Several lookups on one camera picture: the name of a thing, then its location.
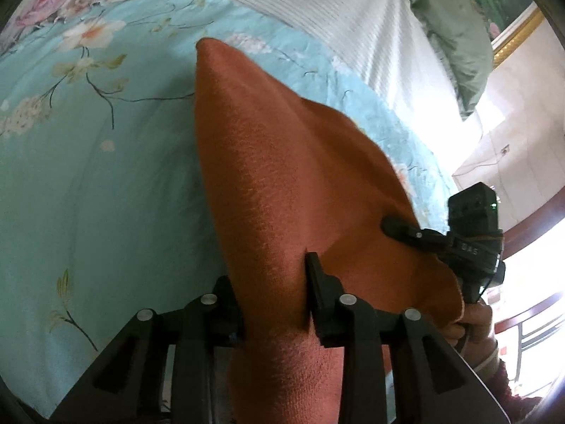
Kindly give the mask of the dark red sleeve forearm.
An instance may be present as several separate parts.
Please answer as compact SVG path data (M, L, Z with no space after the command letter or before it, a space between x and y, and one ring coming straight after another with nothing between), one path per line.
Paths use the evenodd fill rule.
M498 347L474 366L473 370L498 401L511 423L522 423L542 401L541 397L522 397L512 393L506 364L499 357Z

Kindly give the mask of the person's right hand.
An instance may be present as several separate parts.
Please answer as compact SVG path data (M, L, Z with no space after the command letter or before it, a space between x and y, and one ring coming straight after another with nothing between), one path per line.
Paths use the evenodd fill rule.
M492 308L480 300L477 304L466 304L463 317L439 331L452 347L464 341L462 357L475 369L497 351L492 318Z

